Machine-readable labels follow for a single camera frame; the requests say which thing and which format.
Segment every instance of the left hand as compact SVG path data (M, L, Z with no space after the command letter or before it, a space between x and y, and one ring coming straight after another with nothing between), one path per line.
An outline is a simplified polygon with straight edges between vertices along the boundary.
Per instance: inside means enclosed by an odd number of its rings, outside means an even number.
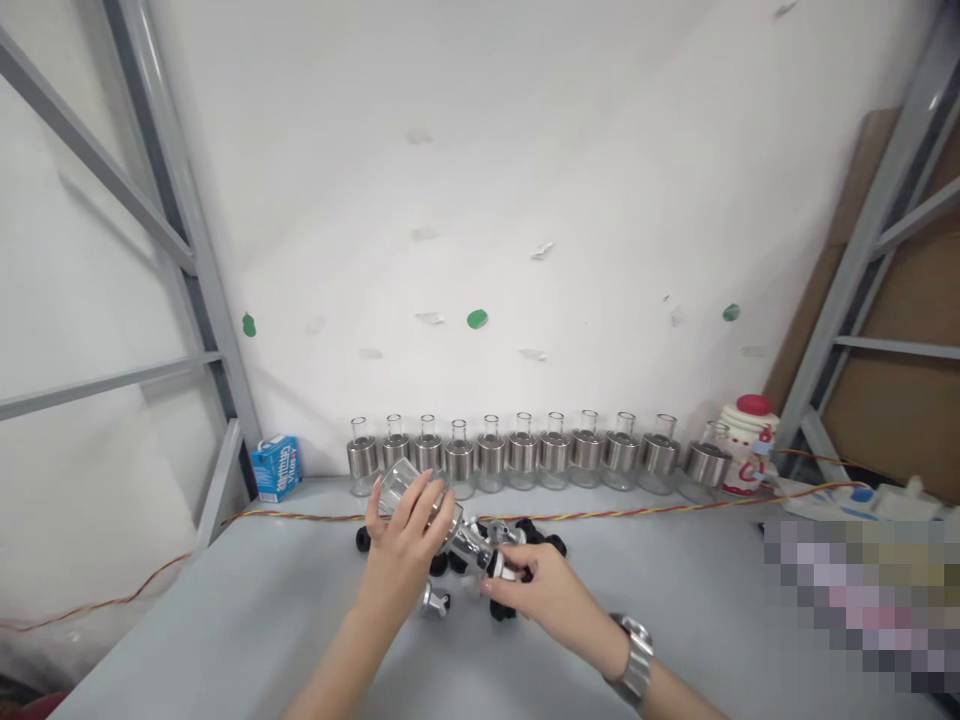
M389 524L380 519L382 478L367 503L370 554L355 608L396 630L423 594L430 561L453 522L455 501L453 491L448 490L436 519L427 527L433 505L444 489L442 481L430 482L432 472L427 470L410 484Z

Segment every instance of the metal shelf frame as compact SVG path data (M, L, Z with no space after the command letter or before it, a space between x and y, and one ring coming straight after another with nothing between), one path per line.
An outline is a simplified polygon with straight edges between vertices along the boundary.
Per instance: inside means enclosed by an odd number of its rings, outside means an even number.
M136 115L142 149L149 159L160 207L127 177L2 27L0 75L143 226L157 246L177 263L177 284L185 305L191 311L195 338L202 352L65 387L20 397L0 398L0 420L189 368L208 368L226 420L226 432L198 526L194 551L194 555L198 556L217 537L228 480L238 465L248 496L250 499L256 496L256 481L249 452L257 447L262 437L260 423L244 373L240 346L230 320L231 314L147 2L102 2Z
M897 248L960 205L960 178L920 203L958 116L960 5L945 2L797 371L777 448L805 441L816 455L838 457L821 414L851 348L960 360L957 347L860 336ZM792 474L799 462L787 456L779 469ZM849 480L841 466L818 466L829 482Z

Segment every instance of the hand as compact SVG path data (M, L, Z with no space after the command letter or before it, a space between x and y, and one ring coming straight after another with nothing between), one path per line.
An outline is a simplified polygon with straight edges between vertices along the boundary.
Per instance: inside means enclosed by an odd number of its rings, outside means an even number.
M389 524L380 519L382 478L367 502L370 554L354 607L395 632L423 594L430 561L453 522L455 501L448 490L436 520L427 527L433 505L444 489L442 481L430 482L431 473L427 470L410 484Z
M547 634L593 665L607 680L627 667L630 641L557 549L546 543L497 548L515 569L528 568L529 583L484 580L481 590L532 618Z

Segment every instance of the finger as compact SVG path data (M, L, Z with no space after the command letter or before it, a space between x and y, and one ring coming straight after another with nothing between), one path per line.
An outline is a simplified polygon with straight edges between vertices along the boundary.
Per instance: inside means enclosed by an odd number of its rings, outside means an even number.
M364 520L371 540L379 540L387 530L387 525L380 519L380 488L383 485L383 475L373 484L373 492L367 500L367 512Z
M501 605L513 608L522 613L524 617L529 615L526 606L530 591L529 585L504 580L503 578L486 578L480 583L480 592L486 597L496 600Z
M415 537L423 537L423 531L426 530L427 523L430 522L430 513L433 512L433 504L437 501L437 498L440 497L443 488L444 484L442 481L434 480L427 485L427 489L423 491L417 500L417 504L410 514L410 522L407 523L407 531Z
M497 550L507 562L518 568L535 568L537 561L542 560L553 549L553 545L497 545Z
M432 474L433 470L422 472L417 475L416 480L410 483L410 487L403 493L403 497L400 498L400 504L397 505L397 509L390 519L391 532L403 532L403 529L407 526L407 520L410 519L410 513L413 512L413 506L417 504L417 498L420 497L420 493L422 493L423 489L427 486Z
M437 517L423 536L431 550L431 555L436 555L443 547L443 543L450 532L450 524L453 522L453 513L456 506L457 501L453 497L453 490L447 490L443 496L443 502L440 504L440 510L437 512Z

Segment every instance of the white wall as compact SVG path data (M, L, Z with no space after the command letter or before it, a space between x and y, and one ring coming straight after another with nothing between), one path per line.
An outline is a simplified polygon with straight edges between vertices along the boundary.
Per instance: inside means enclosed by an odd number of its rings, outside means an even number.
M688 434L759 390L858 124L900 101L937 3L779 6L155 3L264 431L340 473L359 414L625 409Z
M144 182L98 0L4 2L0 24ZM195 352L172 263L3 80L0 118L0 397ZM0 620L127 595L191 550L223 428L203 370L0 423ZM176 574L130 606L0 630L0 673L71 686Z

